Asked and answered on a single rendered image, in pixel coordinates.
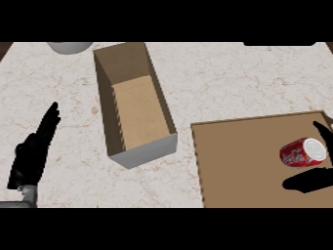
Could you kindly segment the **open cardboard box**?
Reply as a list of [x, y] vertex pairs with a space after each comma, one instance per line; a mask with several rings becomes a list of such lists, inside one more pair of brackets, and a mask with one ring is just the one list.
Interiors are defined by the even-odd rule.
[[131, 169], [175, 153], [176, 132], [143, 42], [94, 50], [106, 155]]

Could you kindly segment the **brown wooden tray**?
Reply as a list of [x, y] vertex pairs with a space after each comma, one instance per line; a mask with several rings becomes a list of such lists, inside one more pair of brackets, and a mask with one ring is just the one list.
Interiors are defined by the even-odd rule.
[[303, 170], [283, 164], [280, 148], [299, 138], [319, 138], [315, 122], [333, 132], [333, 119], [321, 111], [191, 125], [206, 208], [333, 208], [333, 186], [309, 193], [281, 187]]

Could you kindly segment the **grey bowl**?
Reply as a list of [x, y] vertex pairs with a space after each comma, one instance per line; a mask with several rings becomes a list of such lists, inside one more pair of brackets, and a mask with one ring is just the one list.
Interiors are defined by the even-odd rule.
[[84, 52], [90, 46], [91, 42], [48, 42], [47, 46], [60, 55], [73, 55]]

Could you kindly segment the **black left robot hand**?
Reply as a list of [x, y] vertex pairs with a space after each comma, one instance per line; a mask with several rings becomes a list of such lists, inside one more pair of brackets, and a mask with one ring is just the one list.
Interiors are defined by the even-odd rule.
[[25, 141], [16, 145], [7, 189], [17, 189], [25, 185], [36, 185], [59, 121], [57, 103], [53, 103], [41, 117], [35, 132], [31, 133]]

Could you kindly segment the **red soda can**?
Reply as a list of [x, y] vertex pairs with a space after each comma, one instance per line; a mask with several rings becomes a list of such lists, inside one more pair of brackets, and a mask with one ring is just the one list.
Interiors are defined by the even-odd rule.
[[300, 138], [280, 148], [280, 160], [293, 168], [318, 165], [325, 159], [325, 148], [314, 138]]

